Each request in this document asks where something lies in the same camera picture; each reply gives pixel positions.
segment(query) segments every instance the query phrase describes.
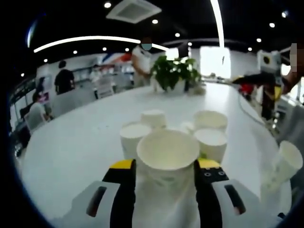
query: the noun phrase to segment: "tipped-over paper cup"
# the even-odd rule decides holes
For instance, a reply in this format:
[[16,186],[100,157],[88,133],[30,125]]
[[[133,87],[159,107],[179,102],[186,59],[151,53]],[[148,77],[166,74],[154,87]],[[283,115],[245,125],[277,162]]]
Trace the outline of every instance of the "tipped-over paper cup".
[[225,133],[218,129],[205,128],[197,130],[194,133],[194,137],[200,143],[200,155],[202,158],[222,163],[227,147]]
[[125,159],[137,159],[136,148],[139,141],[152,131],[150,126],[140,122],[130,122],[120,130],[120,140]]
[[288,141],[280,143],[279,153],[272,161],[272,169],[263,177],[263,186],[270,191],[277,190],[291,179],[303,166],[303,157],[299,149]]
[[200,146],[191,135],[175,130],[155,130],[143,137],[137,155],[149,176],[160,186],[182,186],[191,174]]
[[165,128],[167,125],[165,112],[157,109],[142,112],[141,122],[153,129]]
[[227,124],[227,117],[216,111],[199,111],[194,115],[195,130],[201,128],[216,128],[225,131]]

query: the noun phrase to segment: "person in black shirt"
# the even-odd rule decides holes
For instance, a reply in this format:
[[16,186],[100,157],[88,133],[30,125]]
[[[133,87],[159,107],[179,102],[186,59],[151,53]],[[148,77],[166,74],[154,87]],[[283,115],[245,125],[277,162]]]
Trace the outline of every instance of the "person in black shirt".
[[62,69],[55,78],[55,90],[57,95],[64,94],[75,88],[74,75],[71,71],[64,69],[67,63],[61,61],[59,68]]

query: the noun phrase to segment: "air conditioning vent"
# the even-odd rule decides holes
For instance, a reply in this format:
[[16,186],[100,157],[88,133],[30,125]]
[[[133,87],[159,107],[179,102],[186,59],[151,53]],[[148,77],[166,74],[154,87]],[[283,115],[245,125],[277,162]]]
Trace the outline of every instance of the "air conditioning vent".
[[145,0],[123,0],[109,12],[106,18],[136,24],[160,12],[160,8]]

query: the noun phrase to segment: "cable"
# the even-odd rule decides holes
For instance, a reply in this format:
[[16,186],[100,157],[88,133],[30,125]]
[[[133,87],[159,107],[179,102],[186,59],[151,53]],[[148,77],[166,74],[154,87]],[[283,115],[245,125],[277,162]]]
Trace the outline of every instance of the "cable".
[[254,118],[251,114],[249,114],[242,106],[241,104],[241,97],[242,97],[242,94],[241,93],[238,93],[238,105],[240,107],[240,109],[242,110],[242,112],[247,115],[248,117],[250,117],[254,122],[258,123],[259,125],[265,127],[265,124],[261,123],[260,121],[258,121],[256,118]]

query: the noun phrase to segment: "red object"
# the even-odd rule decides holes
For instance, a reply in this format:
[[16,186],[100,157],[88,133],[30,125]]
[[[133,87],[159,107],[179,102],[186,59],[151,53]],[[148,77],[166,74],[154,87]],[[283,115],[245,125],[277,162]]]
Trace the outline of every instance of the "red object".
[[251,84],[242,84],[241,85],[241,92],[251,94],[254,90],[254,85]]

